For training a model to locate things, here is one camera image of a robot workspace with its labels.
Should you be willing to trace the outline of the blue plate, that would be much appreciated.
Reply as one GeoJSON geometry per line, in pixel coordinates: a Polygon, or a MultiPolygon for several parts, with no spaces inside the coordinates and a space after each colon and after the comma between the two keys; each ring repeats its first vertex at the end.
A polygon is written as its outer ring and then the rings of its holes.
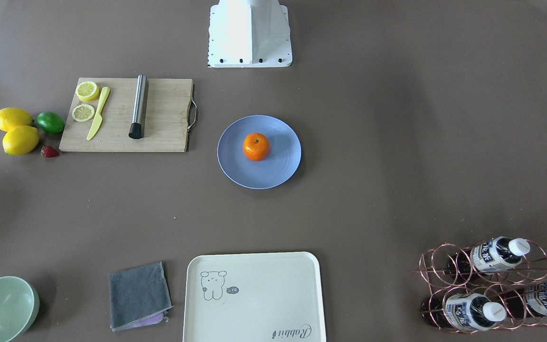
{"type": "Polygon", "coordinates": [[[228,126],[217,145],[219,165],[249,189],[274,188],[297,171],[302,146],[295,131],[270,115],[250,115],[228,126]]]}

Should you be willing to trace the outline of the orange fruit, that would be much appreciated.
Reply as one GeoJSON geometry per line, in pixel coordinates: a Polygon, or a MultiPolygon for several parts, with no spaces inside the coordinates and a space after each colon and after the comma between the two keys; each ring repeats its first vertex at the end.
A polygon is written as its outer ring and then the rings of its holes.
{"type": "Polygon", "coordinates": [[[264,160],[271,151],[269,139],[262,133],[250,133],[243,141],[243,153],[248,160],[260,162],[264,160]]]}

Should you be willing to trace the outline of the tea bottle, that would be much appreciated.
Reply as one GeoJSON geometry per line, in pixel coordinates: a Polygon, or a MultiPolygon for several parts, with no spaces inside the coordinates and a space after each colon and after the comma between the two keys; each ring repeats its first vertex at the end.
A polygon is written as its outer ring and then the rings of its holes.
{"type": "Polygon", "coordinates": [[[538,318],[547,316],[547,281],[522,286],[500,294],[513,318],[538,318]]]}
{"type": "Polygon", "coordinates": [[[521,264],[530,252],[530,242],[524,238],[500,236],[468,247],[451,256],[445,274],[456,275],[465,281],[507,271],[521,264]]]}
{"type": "Polygon", "coordinates": [[[505,307],[483,294],[430,297],[423,301],[420,312],[432,327],[459,333],[488,331],[507,318],[505,307]]]}

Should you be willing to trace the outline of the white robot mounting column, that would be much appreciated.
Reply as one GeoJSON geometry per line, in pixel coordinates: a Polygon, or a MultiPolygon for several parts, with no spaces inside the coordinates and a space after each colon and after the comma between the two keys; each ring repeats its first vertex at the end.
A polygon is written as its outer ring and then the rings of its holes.
{"type": "Polygon", "coordinates": [[[288,9],[277,0],[220,0],[210,7],[207,67],[272,68],[293,63],[288,9]]]}

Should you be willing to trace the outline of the cream rabbit tray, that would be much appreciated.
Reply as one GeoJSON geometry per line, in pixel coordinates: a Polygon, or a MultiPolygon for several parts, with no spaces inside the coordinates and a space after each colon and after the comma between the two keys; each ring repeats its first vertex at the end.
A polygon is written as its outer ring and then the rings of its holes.
{"type": "Polygon", "coordinates": [[[325,342],[321,266],[309,252],[202,255],[187,268],[185,342],[325,342]]]}

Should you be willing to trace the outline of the wooden cutting board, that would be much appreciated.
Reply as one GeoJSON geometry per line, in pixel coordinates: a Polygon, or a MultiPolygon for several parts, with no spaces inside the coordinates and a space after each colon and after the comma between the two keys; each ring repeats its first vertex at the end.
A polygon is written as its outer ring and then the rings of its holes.
{"type": "Polygon", "coordinates": [[[64,152],[186,152],[189,128],[195,123],[190,114],[194,82],[191,79],[148,78],[143,138],[131,139],[136,78],[91,78],[111,93],[102,111],[102,125],[91,140],[91,121],[79,123],[68,115],[59,148],[64,152]]]}

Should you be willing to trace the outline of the steel muddler tube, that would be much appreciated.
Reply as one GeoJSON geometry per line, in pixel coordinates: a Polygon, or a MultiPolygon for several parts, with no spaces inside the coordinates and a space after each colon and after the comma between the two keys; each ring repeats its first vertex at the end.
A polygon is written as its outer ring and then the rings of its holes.
{"type": "Polygon", "coordinates": [[[131,139],[141,139],[145,136],[146,102],[148,99],[149,82],[146,75],[138,75],[135,88],[134,110],[129,130],[131,139]]]}

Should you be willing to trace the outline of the grey folded cloth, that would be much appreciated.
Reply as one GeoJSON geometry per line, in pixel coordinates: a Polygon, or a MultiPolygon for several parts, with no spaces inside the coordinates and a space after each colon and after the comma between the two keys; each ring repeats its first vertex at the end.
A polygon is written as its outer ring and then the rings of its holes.
{"type": "Polygon", "coordinates": [[[161,261],[111,273],[108,285],[113,332],[169,320],[173,304],[161,261]]]}

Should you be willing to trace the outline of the yellow plastic knife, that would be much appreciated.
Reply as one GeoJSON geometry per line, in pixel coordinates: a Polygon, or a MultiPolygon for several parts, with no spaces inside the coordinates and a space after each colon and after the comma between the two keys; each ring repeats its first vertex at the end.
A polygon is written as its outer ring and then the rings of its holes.
{"type": "Polygon", "coordinates": [[[91,128],[89,129],[89,132],[87,136],[85,137],[87,141],[93,139],[93,137],[97,134],[100,126],[102,125],[102,122],[104,120],[102,117],[102,111],[104,110],[104,107],[108,100],[110,92],[111,92],[111,89],[110,87],[107,87],[107,86],[102,87],[100,91],[97,108],[93,118],[93,123],[91,124],[91,128]]]}

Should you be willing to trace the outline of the lemon slice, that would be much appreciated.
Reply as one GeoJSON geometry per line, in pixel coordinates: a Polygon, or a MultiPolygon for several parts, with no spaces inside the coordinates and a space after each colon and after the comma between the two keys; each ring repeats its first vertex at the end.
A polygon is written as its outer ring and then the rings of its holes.
{"type": "Polygon", "coordinates": [[[93,81],[84,81],[77,85],[75,95],[83,102],[91,102],[99,98],[100,87],[93,81]]]}
{"type": "Polygon", "coordinates": [[[95,108],[91,104],[79,104],[71,112],[72,118],[78,123],[85,123],[93,119],[95,108]]]}

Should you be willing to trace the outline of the green lime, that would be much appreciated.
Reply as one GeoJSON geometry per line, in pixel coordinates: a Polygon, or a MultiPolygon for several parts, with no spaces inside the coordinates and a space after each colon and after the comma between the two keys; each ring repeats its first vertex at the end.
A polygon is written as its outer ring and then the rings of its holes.
{"type": "Polygon", "coordinates": [[[43,131],[51,134],[61,133],[65,129],[65,121],[52,111],[39,113],[36,122],[43,131]]]}

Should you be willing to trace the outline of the red strawberry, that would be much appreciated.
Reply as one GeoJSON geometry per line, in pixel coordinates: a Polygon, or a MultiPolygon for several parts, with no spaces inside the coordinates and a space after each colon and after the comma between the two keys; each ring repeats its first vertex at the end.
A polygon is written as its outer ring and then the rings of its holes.
{"type": "Polygon", "coordinates": [[[59,151],[50,145],[44,145],[40,150],[40,154],[44,158],[54,158],[59,156],[59,151]]]}

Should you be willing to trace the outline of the yellow lemon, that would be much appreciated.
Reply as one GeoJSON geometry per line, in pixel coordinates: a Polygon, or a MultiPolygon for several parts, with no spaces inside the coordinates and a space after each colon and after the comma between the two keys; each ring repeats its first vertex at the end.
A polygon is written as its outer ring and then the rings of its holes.
{"type": "Polygon", "coordinates": [[[9,132],[16,126],[32,126],[33,118],[31,114],[21,108],[6,107],[0,110],[0,130],[9,132]]]}
{"type": "Polygon", "coordinates": [[[15,126],[2,139],[4,152],[11,155],[30,153],[38,143],[38,130],[34,126],[29,125],[15,126]]]}

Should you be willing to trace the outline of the green bowl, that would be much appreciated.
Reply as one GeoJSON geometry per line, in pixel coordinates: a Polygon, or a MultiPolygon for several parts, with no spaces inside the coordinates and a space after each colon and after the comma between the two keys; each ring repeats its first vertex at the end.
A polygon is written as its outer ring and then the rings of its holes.
{"type": "Polygon", "coordinates": [[[0,277],[0,342],[11,342],[35,321],[40,298],[35,288],[17,276],[0,277]]]}

